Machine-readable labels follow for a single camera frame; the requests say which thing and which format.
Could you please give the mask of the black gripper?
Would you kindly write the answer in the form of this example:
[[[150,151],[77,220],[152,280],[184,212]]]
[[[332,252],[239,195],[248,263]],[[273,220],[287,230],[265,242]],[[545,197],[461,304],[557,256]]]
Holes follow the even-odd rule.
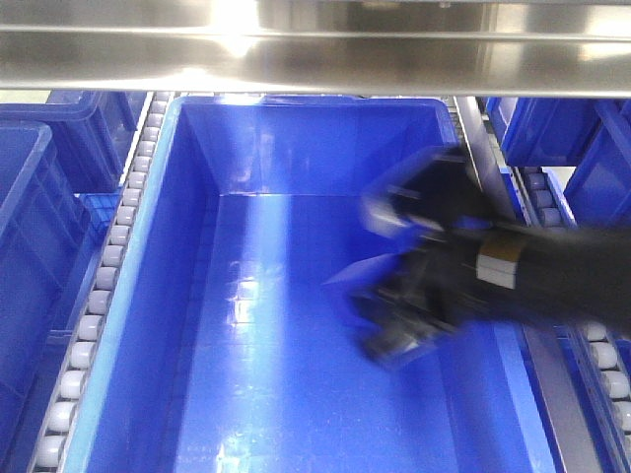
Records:
[[[408,230],[417,242],[396,255],[377,282],[354,293],[361,317],[375,325],[361,346],[389,364],[454,331],[462,238],[490,229],[498,216],[458,148],[429,148],[390,169],[362,196],[367,228],[383,237]]]

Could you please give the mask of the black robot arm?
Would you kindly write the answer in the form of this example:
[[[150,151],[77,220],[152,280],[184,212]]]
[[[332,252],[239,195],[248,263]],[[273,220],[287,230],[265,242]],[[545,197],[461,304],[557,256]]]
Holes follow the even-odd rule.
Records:
[[[472,320],[526,325],[597,322],[630,332],[630,232],[530,227],[504,216],[467,157],[429,148],[397,165],[363,197],[369,227],[424,234],[353,303],[374,325],[361,343],[389,364]]]

